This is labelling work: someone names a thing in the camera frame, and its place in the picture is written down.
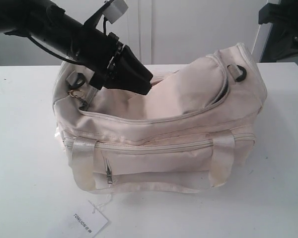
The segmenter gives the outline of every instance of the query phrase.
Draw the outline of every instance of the metal ring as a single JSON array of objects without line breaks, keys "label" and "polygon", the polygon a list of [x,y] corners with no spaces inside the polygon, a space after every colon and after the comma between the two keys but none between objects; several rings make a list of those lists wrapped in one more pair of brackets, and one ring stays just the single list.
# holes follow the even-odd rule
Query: metal ring
[{"label": "metal ring", "polygon": [[72,98],[82,98],[84,97],[84,92],[79,89],[74,89],[68,92]]}]

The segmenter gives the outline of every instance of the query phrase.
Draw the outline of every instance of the white table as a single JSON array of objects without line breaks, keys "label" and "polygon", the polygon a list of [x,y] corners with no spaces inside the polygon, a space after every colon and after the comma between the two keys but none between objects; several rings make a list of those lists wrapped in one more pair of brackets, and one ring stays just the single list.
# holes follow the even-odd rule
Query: white table
[{"label": "white table", "polygon": [[[97,237],[298,238],[298,67],[259,67],[269,97],[246,166],[203,194],[115,195]],[[0,238],[46,237],[68,209],[104,200],[77,188],[54,139],[58,70],[0,67]]]}]

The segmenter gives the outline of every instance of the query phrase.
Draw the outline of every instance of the white bag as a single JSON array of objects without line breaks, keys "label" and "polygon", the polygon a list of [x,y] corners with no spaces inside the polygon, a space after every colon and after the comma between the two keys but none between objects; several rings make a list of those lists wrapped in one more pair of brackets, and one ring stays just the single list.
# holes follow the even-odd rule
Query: white bag
[{"label": "white bag", "polygon": [[90,80],[93,72],[62,64],[53,108],[81,189],[195,193],[199,190],[184,186],[184,179],[170,183],[169,174],[209,170],[211,187],[218,187],[234,161],[245,162],[255,143],[254,120],[267,97],[249,51],[237,44],[179,68],[153,72],[147,96],[97,92],[88,83],[69,95],[71,74]]}]

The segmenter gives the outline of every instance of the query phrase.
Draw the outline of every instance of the bag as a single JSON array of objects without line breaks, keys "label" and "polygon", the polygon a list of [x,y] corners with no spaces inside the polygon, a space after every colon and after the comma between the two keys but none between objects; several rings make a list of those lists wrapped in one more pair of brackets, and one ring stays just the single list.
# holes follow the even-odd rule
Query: bag
[{"label": "bag", "polygon": [[182,172],[209,171],[211,187],[219,187],[234,162],[245,162],[267,97],[250,52],[237,44],[177,68],[153,70],[152,90],[142,96],[88,83],[70,90],[73,75],[88,82],[93,72],[62,64],[53,108],[79,188],[195,193]]}]

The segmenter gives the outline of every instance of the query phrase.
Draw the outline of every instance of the bag handle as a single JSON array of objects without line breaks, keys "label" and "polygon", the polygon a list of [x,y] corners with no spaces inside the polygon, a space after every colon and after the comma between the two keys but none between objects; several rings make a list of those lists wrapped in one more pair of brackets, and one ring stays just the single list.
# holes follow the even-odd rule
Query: bag handle
[{"label": "bag handle", "polygon": [[[211,187],[226,183],[234,162],[235,140],[231,132],[215,136],[214,150],[209,172]],[[139,191],[164,191],[179,193],[199,193],[202,190],[187,188],[165,182],[127,182],[110,188],[97,189],[93,177],[95,140],[78,137],[75,139],[70,166],[78,187],[92,194],[110,194]]]}]

